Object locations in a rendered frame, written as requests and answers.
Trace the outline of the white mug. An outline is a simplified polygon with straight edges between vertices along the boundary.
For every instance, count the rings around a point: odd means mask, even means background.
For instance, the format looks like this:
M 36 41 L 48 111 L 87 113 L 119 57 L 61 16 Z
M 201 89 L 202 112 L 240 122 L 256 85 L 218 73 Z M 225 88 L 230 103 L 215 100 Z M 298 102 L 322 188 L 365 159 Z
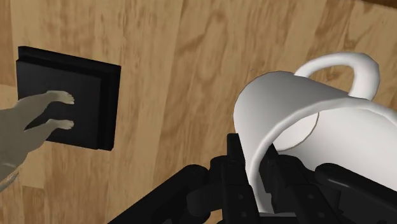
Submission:
M 310 78 L 331 66 L 353 69 L 350 91 Z M 244 87 L 233 122 L 260 212 L 273 211 L 259 173 L 269 146 L 310 170 L 333 163 L 397 191 L 397 110 L 374 103 L 379 80 L 370 56 L 339 52 L 312 59 L 294 73 L 261 75 Z

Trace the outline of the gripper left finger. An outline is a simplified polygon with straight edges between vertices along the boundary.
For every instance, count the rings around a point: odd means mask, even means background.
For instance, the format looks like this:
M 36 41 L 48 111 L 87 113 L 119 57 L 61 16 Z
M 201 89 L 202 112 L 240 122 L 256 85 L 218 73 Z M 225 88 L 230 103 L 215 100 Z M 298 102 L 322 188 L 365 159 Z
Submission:
M 182 168 L 108 224 L 205 224 L 221 210 L 218 224 L 259 224 L 253 189 L 248 183 L 239 135 L 227 135 L 227 154 L 210 167 Z

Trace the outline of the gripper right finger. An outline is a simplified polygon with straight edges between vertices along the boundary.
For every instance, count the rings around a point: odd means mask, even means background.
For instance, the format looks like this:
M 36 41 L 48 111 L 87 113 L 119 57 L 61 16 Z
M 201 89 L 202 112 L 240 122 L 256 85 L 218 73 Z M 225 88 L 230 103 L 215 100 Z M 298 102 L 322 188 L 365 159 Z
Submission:
M 296 224 L 397 224 L 397 192 L 337 164 L 311 171 L 269 146 L 260 178 L 274 213 L 293 213 Z

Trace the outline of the grey animal figure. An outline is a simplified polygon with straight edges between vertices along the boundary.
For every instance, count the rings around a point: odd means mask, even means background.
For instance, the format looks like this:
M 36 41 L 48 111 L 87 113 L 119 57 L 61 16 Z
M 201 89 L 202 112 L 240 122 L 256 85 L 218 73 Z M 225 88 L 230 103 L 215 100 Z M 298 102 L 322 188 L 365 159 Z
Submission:
M 20 99 L 12 108 L 0 109 L 0 193 L 14 182 L 27 155 L 42 146 L 54 130 L 74 126 L 71 120 L 49 119 L 27 128 L 52 102 L 74 104 L 74 97 L 65 91 L 49 90 Z

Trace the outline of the black square box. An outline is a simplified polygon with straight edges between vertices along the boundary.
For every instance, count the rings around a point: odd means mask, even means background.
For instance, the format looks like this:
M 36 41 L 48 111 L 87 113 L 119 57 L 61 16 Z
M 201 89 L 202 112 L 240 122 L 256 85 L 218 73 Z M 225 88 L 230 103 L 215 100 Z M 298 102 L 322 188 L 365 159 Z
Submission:
M 54 130 L 48 140 L 93 150 L 112 150 L 121 70 L 115 64 L 20 46 L 16 61 L 18 98 L 48 90 L 62 90 L 74 97 L 73 105 L 51 103 L 28 128 L 50 118 L 72 120 L 72 129 Z

